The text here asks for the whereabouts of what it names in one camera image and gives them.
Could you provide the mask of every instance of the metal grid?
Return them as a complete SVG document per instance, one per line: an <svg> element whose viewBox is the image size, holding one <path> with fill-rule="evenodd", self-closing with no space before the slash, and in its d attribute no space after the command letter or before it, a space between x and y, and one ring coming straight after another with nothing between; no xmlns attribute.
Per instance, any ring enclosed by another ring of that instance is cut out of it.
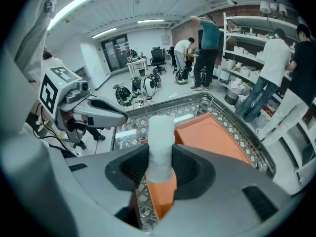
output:
<svg viewBox="0 0 316 237"><path fill-rule="evenodd" d="M155 111L154 113L147 113L142 116L131 117L121 127L118 127L113 134L112 149L118 150L121 148L131 147L140 143L141 140L148 138L148 120L153 115L168 115L175 118L185 117L187 114L193 114L193 117L183 119L178 123L175 123L175 127L187 120L201 116L206 113L210 113L216 120L229 132L233 139L239 144L244 151L245 155L250 160L253 167L259 169L262 172L267 173L270 169L269 160L262 157L261 152L258 151L258 147L253 144L253 138L248 137L241 129L235 120L231 119L232 113L227 113L226 108L222 108L218 105L218 100L209 100L205 97L200 98L197 101L192 101L183 105L175 107L165 108ZM131 131L134 134L115 138L115 135L120 132ZM138 206L141 214L142 229L145 232L149 232L158 222L153 208L152 201L150 199L149 190L147 187L146 179L143 177L139 188L136 190Z"/></svg>

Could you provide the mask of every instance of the orange part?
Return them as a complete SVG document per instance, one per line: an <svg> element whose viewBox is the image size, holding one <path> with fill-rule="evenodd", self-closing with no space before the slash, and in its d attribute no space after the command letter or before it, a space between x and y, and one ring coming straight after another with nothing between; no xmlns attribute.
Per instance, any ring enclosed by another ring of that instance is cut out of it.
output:
<svg viewBox="0 0 316 237"><path fill-rule="evenodd" d="M176 144L203 149L251 164L236 141L210 114L204 114L179 124L174 135ZM146 143L148 140L141 141L141 144ZM162 184L155 184L147 180L147 185L157 218L160 221L172 208L174 191L177 188L176 175L173 172L171 179Z"/></svg>

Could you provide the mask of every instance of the glass door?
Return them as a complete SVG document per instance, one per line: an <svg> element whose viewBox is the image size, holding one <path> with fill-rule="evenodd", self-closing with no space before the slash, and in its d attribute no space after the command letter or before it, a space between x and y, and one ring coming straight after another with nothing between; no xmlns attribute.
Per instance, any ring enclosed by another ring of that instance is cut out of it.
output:
<svg viewBox="0 0 316 237"><path fill-rule="evenodd" d="M129 52L129 44L126 34L112 37L101 45L111 72L127 67L126 53Z"/></svg>

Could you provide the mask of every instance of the black shirt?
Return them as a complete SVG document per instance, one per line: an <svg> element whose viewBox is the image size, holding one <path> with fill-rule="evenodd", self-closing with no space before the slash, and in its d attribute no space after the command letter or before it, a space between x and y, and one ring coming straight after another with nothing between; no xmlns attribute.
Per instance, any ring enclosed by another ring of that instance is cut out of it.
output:
<svg viewBox="0 0 316 237"><path fill-rule="evenodd" d="M293 60L297 67L289 89L310 106L316 96L316 47L310 41L298 43Z"/></svg>

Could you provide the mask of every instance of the ceiling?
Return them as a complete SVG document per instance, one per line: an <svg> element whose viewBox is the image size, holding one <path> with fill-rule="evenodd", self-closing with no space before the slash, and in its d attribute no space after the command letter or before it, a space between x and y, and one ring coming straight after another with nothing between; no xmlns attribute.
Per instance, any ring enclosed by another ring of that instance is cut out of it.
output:
<svg viewBox="0 0 316 237"><path fill-rule="evenodd" d="M73 0L57 0L58 12ZM235 0L240 5L259 4L261 0ZM60 21L49 31L47 41L57 47L70 36L81 34L91 37L116 27L108 34L117 35L139 29L170 29L191 15L200 15L230 6L226 0L89 0ZM159 24L140 25L139 20L165 19Z"/></svg>

